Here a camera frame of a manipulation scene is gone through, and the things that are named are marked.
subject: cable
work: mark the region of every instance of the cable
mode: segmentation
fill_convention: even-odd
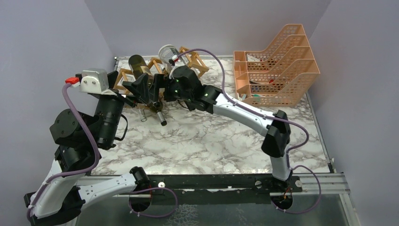
[[[180,100],[177,100],[177,102],[180,104],[181,107],[183,107],[183,108],[185,108],[185,109],[188,109],[188,107],[185,107],[185,106],[182,104],[182,102],[180,102]]]
[[[216,56],[215,54],[213,54],[213,53],[211,53],[211,52],[209,52],[208,50],[203,49],[203,48],[193,48],[193,49],[190,49],[190,50],[188,50],[188,51],[185,51],[185,52],[183,52],[183,53],[178,54],[177,57],[179,58],[179,57],[181,57],[181,56],[183,56],[183,55],[185,55],[185,54],[187,54],[187,53],[194,52],[194,51],[202,51],[202,52],[209,53],[209,54],[219,63],[220,68],[222,69],[222,92],[223,92],[223,95],[226,97],[226,99],[227,99],[228,101],[230,101],[230,102],[232,102],[232,103],[235,103],[235,101],[233,101],[233,100],[231,99],[231,96],[228,95],[228,94],[226,93],[226,91],[224,90],[224,87],[225,87],[224,81],[225,81],[225,79],[226,79],[226,75],[225,75],[225,73],[224,73],[224,68],[223,68],[222,62],[220,62],[220,60],[217,58],[217,56]],[[308,131],[307,131],[303,126],[299,125],[299,124],[296,123],[296,122],[288,121],[288,120],[280,119],[280,118],[276,118],[276,117],[271,117],[271,116],[267,116],[267,115],[263,115],[263,114],[260,114],[260,113],[258,113],[258,112],[256,112],[256,111],[253,111],[252,109],[249,109],[249,108],[247,108],[247,107],[245,107],[245,106],[243,106],[243,105],[241,105],[241,104],[239,104],[239,103],[237,103],[236,105],[237,105],[238,107],[240,107],[240,108],[242,108],[242,109],[244,109],[244,110],[246,110],[246,111],[252,113],[252,114],[257,115],[257,116],[260,116],[260,117],[263,117],[263,118],[266,118],[266,119],[270,119],[270,120],[277,120],[277,121],[281,121],[281,122],[284,122],[284,123],[288,123],[288,124],[297,126],[297,127],[299,127],[301,130],[303,130],[303,131],[305,132],[305,134],[306,134],[306,139],[305,139],[305,141],[303,141],[302,143],[300,143],[300,144],[298,144],[298,145],[295,145],[295,146],[290,147],[290,148],[287,150],[287,154],[288,154],[288,152],[290,152],[291,150],[305,145],[305,144],[308,142],[308,140],[309,140],[309,133],[308,133]]]
[[[142,215],[142,216],[149,217],[149,218],[164,218],[164,217],[170,216],[172,213],[174,213],[174,212],[176,211],[177,207],[179,206],[179,202],[178,202],[178,200],[177,200],[177,195],[176,195],[171,189],[169,189],[169,188],[167,188],[167,187],[153,187],[153,188],[147,188],[147,189],[144,189],[144,190],[141,190],[141,191],[137,191],[137,192],[130,192],[130,194],[139,194],[139,193],[148,192],[148,191],[153,191],[153,190],[167,190],[167,191],[169,191],[170,193],[172,193],[172,195],[175,197],[175,207],[174,207],[169,213],[166,213],[166,214],[163,214],[163,215],[151,215],[151,214],[145,214],[145,213],[141,213],[141,212],[136,212],[136,211],[134,211],[134,210],[132,209],[131,202],[129,201],[130,213],[136,213],[136,214],[138,214],[139,216]]]
[[[317,177],[317,175],[316,175],[310,168],[308,168],[308,167],[306,167],[306,166],[303,166],[303,165],[297,165],[297,166],[295,166],[292,170],[295,170],[295,169],[297,169],[297,168],[299,168],[299,167],[305,168],[305,169],[307,169],[311,174],[313,174],[314,178],[315,178],[316,181],[317,181],[317,185],[319,186],[319,196],[317,197],[317,200],[316,200],[316,202],[314,203],[313,206],[311,206],[311,207],[310,207],[309,209],[307,209],[307,210],[302,210],[302,211],[298,211],[298,212],[289,211],[289,210],[283,210],[283,209],[279,208],[278,206],[276,206],[276,204],[274,204],[274,202],[272,202],[273,205],[276,207],[277,210],[280,210],[280,211],[282,211],[282,212],[284,212],[284,213],[289,213],[289,214],[302,214],[302,213],[310,212],[310,211],[312,211],[314,208],[316,208],[316,206],[320,203],[320,200],[321,200],[321,184],[320,184],[319,178]]]
[[[84,174],[92,169],[94,169],[98,165],[98,161],[100,160],[100,152],[98,151],[97,143],[94,140],[93,135],[90,132],[90,129],[87,127],[85,124],[84,120],[82,119],[81,115],[79,114],[78,110],[76,110],[76,107],[73,105],[71,99],[69,99],[67,89],[71,86],[70,83],[66,83],[63,88],[62,88],[62,94],[65,99],[66,104],[69,106],[72,114],[75,116],[76,120],[79,122],[80,126],[82,127],[83,131],[85,132],[86,136],[88,137],[88,140],[90,141],[91,146],[93,147],[94,151],[94,163],[90,167],[86,169],[81,169],[81,170],[76,170],[76,171],[71,171],[71,172],[63,172],[63,173],[58,173],[50,176],[45,183],[43,183],[40,188],[38,189],[35,198],[31,201],[31,204],[29,205],[30,208],[28,208],[28,211],[26,213],[26,217],[30,221],[31,219],[31,212],[32,208],[35,206],[36,202],[39,200],[41,194],[43,194],[44,189],[46,189],[47,185],[49,185],[54,179],[59,178],[59,177],[67,177],[67,176],[73,176],[73,175],[78,175],[78,174]]]
[[[115,140],[118,140],[118,141],[122,141],[123,139],[125,139],[126,132],[128,131],[128,119],[122,114],[120,116],[126,121],[126,127],[125,127],[125,131],[123,132],[123,135],[121,138],[115,137]]]

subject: marble surface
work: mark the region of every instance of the marble surface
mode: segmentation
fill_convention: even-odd
[[[221,87],[221,70],[215,60],[204,60],[210,70],[201,77],[203,84]],[[226,70],[226,92],[234,96],[231,59],[222,59]],[[127,60],[120,68],[129,69]],[[262,108],[285,111],[288,118],[303,125],[310,134],[309,142],[290,152],[294,167],[305,165],[315,172],[329,172],[325,154],[306,96],[295,108]],[[269,156],[261,150],[263,137],[229,118],[206,112],[189,112],[177,102],[166,103],[163,114],[167,126],[160,125],[156,115],[146,112],[148,120],[140,122],[136,109],[125,109],[128,132],[116,147],[100,150],[102,159],[92,175],[118,175],[133,166],[141,166],[147,174],[223,174],[271,173]],[[120,120],[117,136],[123,134],[125,122]],[[305,134],[291,126],[291,144],[299,144]],[[306,172],[299,168],[295,172]]]

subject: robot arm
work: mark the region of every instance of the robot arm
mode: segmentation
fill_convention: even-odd
[[[148,75],[146,73],[135,82],[124,81],[122,85],[133,94],[126,97],[114,90],[104,89],[104,87],[108,87],[108,84],[115,82],[117,75],[118,73],[115,72],[107,75],[104,70],[97,69],[86,70],[77,75],[81,82],[81,91],[99,99],[94,116],[79,113],[95,137],[99,148],[108,150],[114,147],[113,141],[124,104],[134,107],[136,103],[156,102],[159,89],[164,88],[166,101],[183,100],[190,111],[197,109],[223,115],[258,132],[265,137],[262,150],[271,158],[272,175],[282,183],[286,183],[292,175],[285,154],[291,132],[289,125],[260,117],[237,107],[236,104],[245,105],[262,115],[286,120],[287,115],[283,111],[273,114],[234,98],[232,100],[236,102],[232,103],[219,88],[202,85],[195,72],[187,66],[174,68],[171,77],[156,74],[150,88],[147,85]],[[86,169],[93,164],[93,148],[89,144],[86,134],[82,132],[79,123],[75,122],[75,116],[70,114],[69,109],[66,109],[59,114],[55,123],[50,127],[53,139],[59,148],[56,151],[51,170],[42,185],[46,184],[47,179],[55,174]],[[149,184],[149,178],[143,168],[138,167],[134,167],[128,174],[96,185],[75,186],[77,180],[82,176],[84,173],[54,179],[46,184],[45,190],[34,206],[31,205],[31,201],[37,198],[38,194],[26,194],[24,199],[26,206],[31,209],[28,216],[31,224],[59,225],[66,223],[95,202],[135,189],[142,190]]]
[[[117,75],[117,72],[107,75],[104,70],[89,69],[66,81],[72,83],[73,87],[80,86],[82,92],[98,98],[96,113],[90,116],[66,109],[57,116],[50,127],[54,142],[59,145],[51,169],[40,189],[24,197],[29,209],[27,217],[32,225],[63,224],[77,217],[83,209],[106,197],[130,192],[137,187],[147,188],[149,179],[143,168],[138,167],[118,178],[96,185],[75,186],[78,179],[85,175],[85,169],[98,161],[87,135],[77,122],[78,118],[84,121],[96,146],[108,150],[115,146],[113,141],[116,139],[123,105],[126,103],[135,106],[117,92],[106,89],[108,81],[114,83],[112,80],[115,80]],[[55,175],[61,174],[63,176],[54,178]]]

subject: cylindrical motor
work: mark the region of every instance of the cylindrical motor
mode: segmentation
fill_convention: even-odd
[[[105,150],[112,148],[123,105],[123,101],[113,98],[113,96],[100,96],[95,113],[103,119],[97,138],[99,148]]]
[[[174,55],[178,55],[179,51],[174,47],[173,45],[165,45],[161,47],[161,49],[158,52],[158,56],[160,57],[160,60],[162,61],[164,67],[166,68],[166,71],[170,73],[172,71],[173,66],[170,64],[169,60],[172,60],[172,57]],[[187,62],[184,61],[182,57],[179,58],[181,62],[183,62],[185,65],[187,65]]]
[[[148,107],[150,108],[150,111],[157,114],[158,120],[160,121],[162,126],[166,126],[168,124],[165,120],[165,117],[163,117],[162,114],[162,109],[163,109],[162,101],[151,103]]]

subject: red connector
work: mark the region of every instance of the red connector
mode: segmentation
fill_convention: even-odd
[[[70,84],[76,84],[79,82],[79,78],[77,77],[70,77],[68,79],[65,80],[65,83],[70,83]]]

